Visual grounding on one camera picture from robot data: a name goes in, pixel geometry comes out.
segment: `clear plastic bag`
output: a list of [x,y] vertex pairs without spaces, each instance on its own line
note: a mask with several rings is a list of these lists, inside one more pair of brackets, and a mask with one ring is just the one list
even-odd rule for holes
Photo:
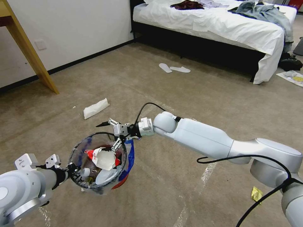
[[134,146],[132,140],[126,141],[125,144],[116,151],[116,157],[121,159],[121,165],[117,166],[116,173],[109,180],[106,180],[102,184],[96,184],[94,179],[88,181],[81,175],[81,171],[84,168],[89,168],[91,171],[96,171],[97,168],[92,160],[88,158],[87,154],[84,153],[85,150],[94,150],[99,147],[112,147],[114,143],[114,135],[108,132],[94,133],[78,143],[72,150],[68,160],[69,164],[74,163],[80,169],[72,174],[72,181],[85,190],[93,191],[100,195],[107,194],[111,189],[121,186],[127,179],[128,173],[134,163]]

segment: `dark red clothing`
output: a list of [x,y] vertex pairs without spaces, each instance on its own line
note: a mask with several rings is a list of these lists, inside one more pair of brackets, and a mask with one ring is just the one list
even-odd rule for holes
[[171,8],[174,7],[175,9],[178,10],[187,10],[187,9],[204,9],[203,5],[201,5],[198,2],[193,2],[190,0],[185,0],[181,3],[174,4],[170,6]]

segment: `white wall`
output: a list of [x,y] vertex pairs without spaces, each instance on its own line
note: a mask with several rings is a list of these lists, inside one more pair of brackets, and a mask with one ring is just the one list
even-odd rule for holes
[[[8,2],[47,70],[132,39],[129,0]],[[38,39],[47,49],[37,49]],[[33,76],[25,63],[6,28],[0,28],[0,87]]]

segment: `blue plastic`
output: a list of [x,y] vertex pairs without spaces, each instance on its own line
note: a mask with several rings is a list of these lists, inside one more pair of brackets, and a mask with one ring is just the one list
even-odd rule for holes
[[131,147],[129,155],[128,155],[128,169],[123,170],[123,172],[119,176],[119,181],[122,181],[129,174],[130,170],[132,169],[132,167],[134,165],[134,161],[135,161],[134,141],[133,140],[126,140],[125,144],[131,144],[132,147]]

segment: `yellow wrapper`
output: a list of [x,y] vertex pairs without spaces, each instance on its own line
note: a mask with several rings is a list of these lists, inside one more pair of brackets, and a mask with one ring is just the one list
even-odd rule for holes
[[263,196],[263,192],[257,189],[255,186],[252,188],[252,199],[258,201]]

